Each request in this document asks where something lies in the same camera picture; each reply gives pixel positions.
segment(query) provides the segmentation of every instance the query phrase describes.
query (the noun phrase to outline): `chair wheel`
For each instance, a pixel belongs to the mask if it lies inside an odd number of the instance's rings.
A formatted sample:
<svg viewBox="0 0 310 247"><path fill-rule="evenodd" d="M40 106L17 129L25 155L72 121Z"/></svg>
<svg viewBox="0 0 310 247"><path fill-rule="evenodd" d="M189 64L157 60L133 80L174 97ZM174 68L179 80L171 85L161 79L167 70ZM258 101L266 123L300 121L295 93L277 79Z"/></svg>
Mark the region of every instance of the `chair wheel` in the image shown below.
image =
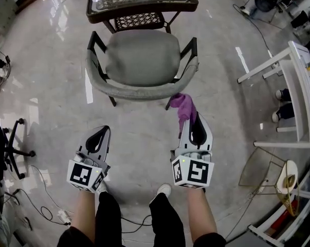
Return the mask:
<svg viewBox="0 0 310 247"><path fill-rule="evenodd" d="M31 150L31 151L29 152L29 154L30 154L30 157L34 157L34 156L36 155L35 151L33 151L33 150Z"/></svg>

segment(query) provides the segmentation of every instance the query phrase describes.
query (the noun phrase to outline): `gray chair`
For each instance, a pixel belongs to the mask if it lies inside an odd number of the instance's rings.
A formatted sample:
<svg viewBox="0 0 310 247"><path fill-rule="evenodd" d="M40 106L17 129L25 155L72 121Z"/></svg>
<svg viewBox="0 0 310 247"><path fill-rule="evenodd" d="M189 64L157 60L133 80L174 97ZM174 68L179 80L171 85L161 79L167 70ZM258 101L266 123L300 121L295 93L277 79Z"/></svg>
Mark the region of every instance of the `gray chair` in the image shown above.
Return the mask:
<svg viewBox="0 0 310 247"><path fill-rule="evenodd" d="M95 44L107 56L103 72ZM180 78L175 78L181 59L191 56ZM86 70L92 86L114 98L148 101L172 97L181 92L198 69L197 39L180 52L177 38L157 30L127 30L112 35L107 46L93 31L87 48ZM123 85L107 83L111 79Z"/></svg>

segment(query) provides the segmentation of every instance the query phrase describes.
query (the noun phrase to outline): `marble floor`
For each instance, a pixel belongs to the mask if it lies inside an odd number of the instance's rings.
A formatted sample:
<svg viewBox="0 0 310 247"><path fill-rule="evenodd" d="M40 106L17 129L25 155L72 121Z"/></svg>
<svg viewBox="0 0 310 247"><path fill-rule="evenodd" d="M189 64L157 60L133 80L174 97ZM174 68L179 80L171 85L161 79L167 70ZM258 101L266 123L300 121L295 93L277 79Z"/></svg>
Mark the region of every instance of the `marble floor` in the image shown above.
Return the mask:
<svg viewBox="0 0 310 247"><path fill-rule="evenodd" d="M296 138L278 134L271 122L279 107L274 93L286 87L283 77L262 76L237 84L245 74L237 47L249 69L269 58L267 48L256 28L232 7L247 0L199 0L195 12L184 12L174 21L172 33L184 48L198 38L199 71L184 90L192 96L197 110L206 118L213 132L211 185L206 196L212 208L218 231L226 237L244 212L251 189L238 182L247 159L254 150L254 140ZM79 138L90 128L109 125L111 150L107 162L112 167L107 177L110 192L121 206L122 214L141 222L150 213L148 203L164 182L173 183L169 157L178 145L177 111L164 107L167 100L147 103L110 100L89 86L85 78L84 54L91 32L95 30L106 43L111 34L103 24L90 24L86 17L87 0L38 0L23 10L14 21L1 50L11 59L12 71L0 95L0 123L12 128L16 119L26 119L19 127L16 146L35 150L34 158L17 157L28 177L19 181L15 173L5 172L7 190L23 188L40 208L48 207L57 220L58 208L44 190L37 166L55 202L74 211L78 191L66 182L67 163L74 155ZM287 25L289 19L277 14L273 24L254 21L263 32L272 54L287 47L296 38ZM270 149L283 159L294 160L300 172L310 157L310 149ZM261 164L270 159L258 157ZM261 176L255 168L253 174ZM66 229L42 218L21 194L21 211L29 217L34 231L21 229L32 246L56 246ZM192 246L188 226L185 191L173 187L170 202L185 227L187 246ZM257 196L228 239L255 224L278 204L276 196ZM122 221L123 231L136 225ZM151 227L124 234L126 246L151 246Z"/></svg>

